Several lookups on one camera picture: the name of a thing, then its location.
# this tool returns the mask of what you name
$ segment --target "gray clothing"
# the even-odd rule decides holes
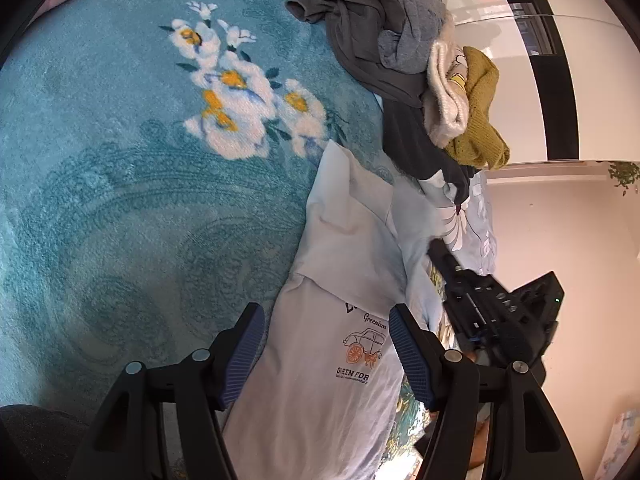
[[[402,0],[407,19],[402,32],[383,30],[378,37],[382,65],[405,74],[427,69],[431,45],[444,23],[442,0]]]
[[[287,0],[286,7],[301,21],[325,19],[336,59],[365,88],[383,98],[422,107],[424,75],[403,74],[380,62],[380,32],[402,33],[406,21],[402,0]]]

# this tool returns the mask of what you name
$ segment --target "white wall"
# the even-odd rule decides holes
[[[507,0],[444,2],[456,23],[456,41],[482,50],[500,71],[490,119],[511,148],[511,164],[546,160],[538,87]]]
[[[496,277],[515,288],[553,270],[564,288],[544,391],[591,480],[615,416],[640,405],[640,263],[627,228],[640,225],[640,208],[622,203],[610,182],[494,184],[489,192]]]
[[[622,27],[556,16],[574,84],[582,160],[640,160],[640,52]]]

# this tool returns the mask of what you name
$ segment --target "orange wheel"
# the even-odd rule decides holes
[[[360,343],[351,343],[347,349],[347,362],[350,365],[356,364],[364,354],[364,347]]]

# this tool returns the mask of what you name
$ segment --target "white flower design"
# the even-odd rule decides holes
[[[192,74],[207,108],[185,121],[185,127],[225,158],[267,156],[264,120],[274,119],[274,94],[262,69],[227,50],[215,72]]]
[[[218,25],[225,29],[228,46],[238,48],[242,43],[255,43],[256,37],[245,28],[241,30],[237,25],[229,27],[225,20],[218,20]]]
[[[324,148],[326,111],[322,103],[295,79],[285,81],[287,93],[277,96],[278,115],[291,133],[293,151],[306,155],[308,142]]]
[[[184,121],[188,132],[229,160],[268,155],[269,145],[259,118],[226,109],[211,90],[202,95],[208,106],[199,116]]]
[[[197,12],[201,19],[210,20],[211,19],[211,11],[216,10],[218,6],[216,4],[206,4],[205,2],[198,3],[196,1],[187,2],[187,6]]]
[[[486,232],[484,242],[482,242],[482,257],[486,258],[491,252],[491,242],[489,241],[489,231]]]
[[[173,20],[174,32],[169,36],[180,54],[194,59],[202,70],[212,70],[218,63],[220,38],[207,25],[198,22],[195,28],[184,20]]]
[[[484,195],[482,194],[482,185],[474,184],[471,188],[473,196],[478,198],[478,218],[486,222],[486,209],[484,208]]]
[[[466,234],[466,208],[469,205],[467,198],[462,204],[438,209],[440,217],[444,220],[445,235],[442,237],[451,251],[459,251],[462,248],[463,236]]]
[[[227,50],[215,73],[204,76],[225,108],[260,120],[275,119],[273,89],[262,69]]]

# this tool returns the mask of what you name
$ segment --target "metal screw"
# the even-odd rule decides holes
[[[194,361],[206,361],[209,359],[210,353],[206,348],[199,348],[191,354],[191,359]]]
[[[462,354],[457,350],[447,350],[444,352],[444,358],[450,363],[459,363],[462,361]]]
[[[124,371],[129,375],[135,375],[140,370],[142,370],[142,363],[139,363],[138,361],[132,361],[126,366],[126,368],[124,368]]]
[[[526,374],[529,371],[529,365],[524,361],[514,361],[511,366],[519,374]]]

